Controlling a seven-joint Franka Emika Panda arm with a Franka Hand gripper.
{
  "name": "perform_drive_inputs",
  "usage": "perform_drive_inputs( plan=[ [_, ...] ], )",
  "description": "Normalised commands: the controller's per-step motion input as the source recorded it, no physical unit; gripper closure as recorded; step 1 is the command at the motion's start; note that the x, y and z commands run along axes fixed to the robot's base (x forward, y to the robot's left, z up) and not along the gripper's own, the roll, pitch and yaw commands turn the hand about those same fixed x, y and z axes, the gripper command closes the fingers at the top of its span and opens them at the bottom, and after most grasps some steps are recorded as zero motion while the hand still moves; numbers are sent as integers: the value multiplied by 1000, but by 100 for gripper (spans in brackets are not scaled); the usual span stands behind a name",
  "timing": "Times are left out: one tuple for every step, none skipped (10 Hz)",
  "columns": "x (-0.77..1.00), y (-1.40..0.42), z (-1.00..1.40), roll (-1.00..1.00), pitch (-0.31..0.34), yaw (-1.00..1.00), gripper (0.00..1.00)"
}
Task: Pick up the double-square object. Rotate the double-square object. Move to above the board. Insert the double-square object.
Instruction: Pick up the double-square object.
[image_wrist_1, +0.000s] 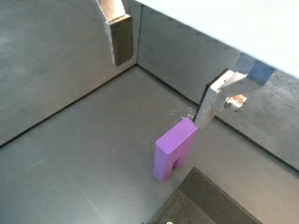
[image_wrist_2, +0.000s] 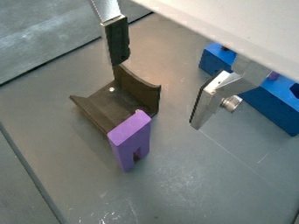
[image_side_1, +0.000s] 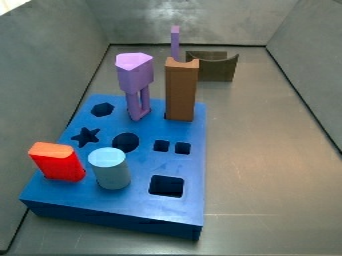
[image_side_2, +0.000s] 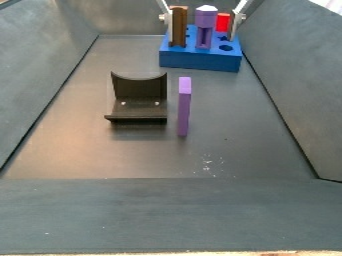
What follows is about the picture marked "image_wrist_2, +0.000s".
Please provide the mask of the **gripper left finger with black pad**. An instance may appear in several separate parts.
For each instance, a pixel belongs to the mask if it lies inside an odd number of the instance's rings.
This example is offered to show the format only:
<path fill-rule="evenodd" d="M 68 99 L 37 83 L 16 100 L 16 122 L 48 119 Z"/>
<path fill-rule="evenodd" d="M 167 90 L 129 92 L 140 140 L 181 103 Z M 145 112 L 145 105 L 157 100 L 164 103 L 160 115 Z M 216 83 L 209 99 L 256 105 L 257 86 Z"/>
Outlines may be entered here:
<path fill-rule="evenodd" d="M 114 67 L 128 59 L 131 53 L 126 16 L 120 12 L 117 0 L 88 0 L 88 3 L 98 19 L 108 57 Z"/>

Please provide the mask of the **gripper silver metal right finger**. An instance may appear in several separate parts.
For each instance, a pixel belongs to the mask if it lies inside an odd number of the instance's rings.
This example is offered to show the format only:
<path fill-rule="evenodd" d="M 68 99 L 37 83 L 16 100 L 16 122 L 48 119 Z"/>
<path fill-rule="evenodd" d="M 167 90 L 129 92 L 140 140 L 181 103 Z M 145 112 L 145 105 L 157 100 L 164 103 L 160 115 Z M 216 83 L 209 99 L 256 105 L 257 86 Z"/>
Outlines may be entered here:
<path fill-rule="evenodd" d="M 229 109 L 237 106 L 229 98 L 259 87 L 271 73 L 269 68 L 243 55 L 237 55 L 231 70 L 231 73 L 220 71 L 200 87 L 189 118 L 189 124 L 196 130 L 221 104 Z"/>

